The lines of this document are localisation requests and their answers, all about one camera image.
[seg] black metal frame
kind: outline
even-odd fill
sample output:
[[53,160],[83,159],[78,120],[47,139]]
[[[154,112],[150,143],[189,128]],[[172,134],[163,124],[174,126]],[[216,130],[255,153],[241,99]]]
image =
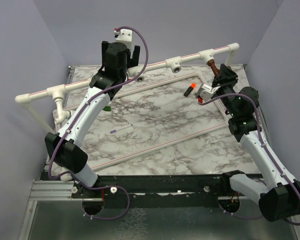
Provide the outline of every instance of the black metal frame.
[[[178,208],[206,207],[217,208],[218,197],[232,197],[234,191],[225,192],[221,185],[221,174],[200,175],[118,175],[100,176],[100,186],[121,186],[130,195],[131,208]],[[247,174],[249,178],[262,178],[261,174]],[[43,173],[42,180],[47,180]],[[101,191],[89,190],[74,183],[78,192],[72,194],[74,199],[101,198]],[[105,208],[125,208],[127,196],[118,189],[113,194],[104,190]]]

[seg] wire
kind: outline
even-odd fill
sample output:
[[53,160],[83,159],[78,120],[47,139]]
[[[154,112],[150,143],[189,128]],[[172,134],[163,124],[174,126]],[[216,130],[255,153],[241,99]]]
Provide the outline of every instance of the wire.
[[[241,94],[241,93],[226,93],[226,94],[223,94],[223,95],[220,95],[220,96],[217,96],[209,101],[206,101],[206,102],[203,102],[203,103],[200,103],[198,102],[199,105],[201,106],[204,106],[204,105],[207,105],[207,104],[210,104],[214,101],[217,101],[218,99],[223,99],[223,98],[227,98],[227,97],[233,97],[233,96],[236,96],[236,97],[242,97],[244,98],[245,100],[247,100],[248,102],[250,102],[253,106],[253,109],[254,109],[254,112],[255,112],[255,118],[256,118],[256,122],[257,122],[257,125],[256,125],[256,128],[257,128],[257,134],[258,134],[258,138],[259,138],[259,141],[261,143],[261,146],[263,147],[263,149],[265,150],[265,152],[267,153],[267,155],[269,156],[271,162],[275,165],[275,167],[278,169],[280,175],[288,182],[288,184],[291,186],[291,188],[293,189],[293,191],[295,192],[296,196],[298,197],[299,201],[300,201],[300,193],[299,191],[297,190],[297,188],[295,187],[295,185],[290,181],[290,179],[287,177],[286,173],[281,169],[281,167],[279,166],[279,164],[277,163],[277,161],[275,160],[274,156],[272,156],[271,152],[269,151],[267,145],[265,144],[262,136],[261,136],[261,127],[259,125],[259,120],[260,120],[260,116],[259,116],[259,112],[258,112],[258,108],[256,106],[256,104],[254,103],[254,101],[244,95],[244,94]],[[292,225],[295,225],[295,226],[300,226],[300,222],[292,222],[290,220],[287,220],[285,219],[285,221],[289,224],[292,224]]]
[[[97,94],[93,95],[88,101],[87,103],[88,104],[85,104],[82,106],[82,108],[78,111],[78,113],[76,114],[75,118],[73,119],[73,121],[70,123],[69,127],[67,128],[67,130],[71,131],[71,129],[73,128],[73,126],[75,125],[76,121],[79,119],[79,117],[81,116],[81,114],[83,113],[83,111],[86,109],[86,107],[95,99],[97,98],[98,96],[100,96],[101,94],[104,94],[112,89],[116,89],[116,88],[120,88],[126,84],[129,84],[131,82],[133,82],[134,80],[138,79],[141,74],[144,72],[144,70],[146,69],[147,67],[147,64],[148,64],[148,60],[149,60],[149,51],[148,51],[148,46],[147,46],[147,43],[146,43],[146,40],[144,39],[144,37],[141,35],[140,32],[138,32],[136,29],[130,27],[130,26],[121,26],[117,29],[117,31],[119,32],[121,29],[129,29],[129,30],[132,30],[133,32],[135,32],[142,40],[143,42],[143,45],[144,45],[144,48],[145,48],[145,61],[144,61],[144,65],[141,69],[141,71],[135,76],[133,77],[132,79],[128,80],[128,81],[125,81],[123,83],[120,83],[118,85],[115,85],[115,86],[111,86],[111,87],[108,87],[100,92],[98,92]],[[51,159],[50,159],[50,164],[49,164],[49,168],[48,168],[48,177],[50,180],[57,180],[59,179],[62,175],[65,175],[65,174],[69,174],[70,171],[65,171],[57,176],[52,176],[51,174],[51,171],[52,171],[52,165],[55,161],[55,158],[56,158],[56,155],[57,155],[57,152],[61,146],[61,144],[63,143],[63,141],[65,140],[66,136],[68,135],[67,131],[64,133],[64,135],[61,137],[61,139],[59,140],[59,142],[57,143],[53,153],[52,153],[52,156],[51,156]],[[121,189],[122,191],[124,191],[124,193],[126,194],[127,196],[127,206],[126,206],[126,209],[124,210],[123,213],[121,213],[120,215],[118,216],[115,216],[115,217],[98,217],[98,216],[94,216],[94,215],[88,215],[94,219],[99,219],[99,220],[115,220],[115,219],[118,219],[118,218],[121,218],[124,214],[127,213],[127,211],[129,210],[129,206],[130,206],[130,198],[129,198],[129,194],[128,192],[121,186],[102,186],[102,187],[89,187],[87,185],[85,185],[83,182],[80,181],[80,184],[82,186],[84,186],[85,188],[89,189],[89,190],[103,190],[103,189],[108,189],[108,188],[111,188],[111,187],[115,187],[115,188],[118,188],[118,189]]]
[[234,203],[234,197],[237,196],[237,195],[238,195],[238,192],[236,191],[236,192],[234,193],[234,195],[231,197],[231,203]]
[[253,177],[253,178],[251,178],[251,179],[252,179],[252,180],[256,180],[257,182],[260,182],[260,183],[262,183],[263,185],[267,186],[266,182],[263,181],[262,179],[258,178],[258,177]]
[[85,185],[82,182],[81,182],[81,185],[84,186],[86,189],[96,190],[96,191],[104,190],[104,189],[109,189],[109,188],[112,188],[112,187],[113,188],[117,188],[117,189],[121,189],[122,191],[124,191],[124,193],[126,195],[126,198],[127,198],[127,204],[126,204],[125,210],[122,213],[120,213],[119,215],[117,215],[117,216],[113,216],[113,217],[101,217],[101,216],[96,216],[96,215],[89,215],[89,214],[86,213],[85,206],[82,204],[82,211],[84,212],[84,215],[87,215],[90,218],[98,219],[98,220],[116,220],[116,219],[121,218],[123,215],[125,215],[128,212],[129,207],[130,207],[130,197],[129,197],[129,193],[127,192],[127,190],[125,190],[122,186],[115,186],[114,185],[114,186],[90,187],[90,186]]
[[[100,92],[98,92],[97,94],[93,95],[88,101],[87,103],[88,104],[85,104],[82,106],[82,108],[79,110],[79,112],[77,113],[77,115],[75,116],[75,118],[73,119],[73,121],[71,122],[71,124],[69,125],[68,129],[69,131],[71,131],[72,127],[75,125],[76,121],[79,119],[79,117],[81,116],[81,114],[83,113],[83,111],[85,110],[85,108],[95,99],[97,98],[98,96],[100,96],[101,94],[104,94],[112,89],[116,89],[116,88],[120,88],[126,84],[129,84],[131,82],[133,82],[134,80],[138,79],[141,74],[144,72],[144,70],[146,69],[147,67],[147,64],[148,64],[148,60],[149,60],[149,51],[148,51],[148,46],[147,46],[147,43],[146,43],[146,40],[144,39],[144,37],[141,35],[140,32],[138,32],[136,29],[134,29],[133,27],[130,27],[130,26],[121,26],[117,29],[117,31],[119,32],[121,29],[129,29],[129,30],[132,30],[133,32],[135,32],[142,40],[143,42],[143,45],[144,45],[144,48],[145,48],[145,61],[144,61],[144,65],[141,69],[141,71],[135,76],[133,77],[132,79],[128,80],[128,81],[125,81],[123,83],[120,83],[118,85],[115,85],[115,86],[111,86],[111,87],[108,87]],[[52,153],[52,156],[51,156],[51,159],[50,159],[50,164],[49,164],[49,168],[48,168],[48,177],[50,180],[57,180],[59,179],[62,175],[65,175],[65,174],[69,174],[70,172],[69,171],[65,171],[61,174],[59,174],[58,176],[52,176],[51,175],[51,170],[52,170],[52,164],[53,162],[55,161],[55,158],[56,158],[56,155],[57,155],[57,152],[62,144],[62,142],[65,140],[66,136],[68,135],[67,132],[64,133],[64,135],[61,137],[60,141],[57,143],[53,153]]]

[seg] screw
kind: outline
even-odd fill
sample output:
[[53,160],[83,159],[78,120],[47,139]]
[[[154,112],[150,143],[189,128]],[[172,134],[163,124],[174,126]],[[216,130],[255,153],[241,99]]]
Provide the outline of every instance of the screw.
[[78,188],[76,186],[71,188],[71,193],[76,194],[77,192],[78,192]]
[[206,193],[208,193],[208,192],[210,192],[210,187],[205,186],[205,187],[203,188],[203,190],[204,190]]

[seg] glass panel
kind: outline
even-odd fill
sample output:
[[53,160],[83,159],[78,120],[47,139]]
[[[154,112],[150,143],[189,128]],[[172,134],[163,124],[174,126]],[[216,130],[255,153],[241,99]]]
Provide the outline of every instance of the glass panel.
[[[111,217],[122,209],[104,209]],[[237,212],[260,215],[258,206],[242,200]],[[132,208],[124,217],[90,220],[83,217],[81,202],[39,202],[30,240],[297,240],[294,229],[284,221],[241,220],[219,208]]]

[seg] green object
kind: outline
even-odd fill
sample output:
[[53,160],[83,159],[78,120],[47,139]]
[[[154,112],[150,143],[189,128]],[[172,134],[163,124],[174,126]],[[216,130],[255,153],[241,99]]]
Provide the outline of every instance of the green object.
[[105,107],[103,108],[103,111],[111,112],[111,107],[110,107],[110,106],[105,106]]

